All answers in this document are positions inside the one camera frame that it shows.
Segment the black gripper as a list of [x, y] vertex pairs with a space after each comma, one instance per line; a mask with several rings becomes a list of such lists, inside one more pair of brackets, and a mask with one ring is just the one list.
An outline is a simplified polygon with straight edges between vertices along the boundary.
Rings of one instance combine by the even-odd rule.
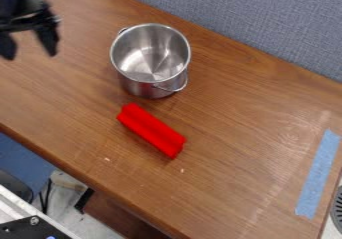
[[50, 57], [57, 54], [60, 41], [58, 17], [44, 0], [0, 0], [0, 56], [13, 60], [17, 45], [6, 33], [34, 30], [37, 39]]

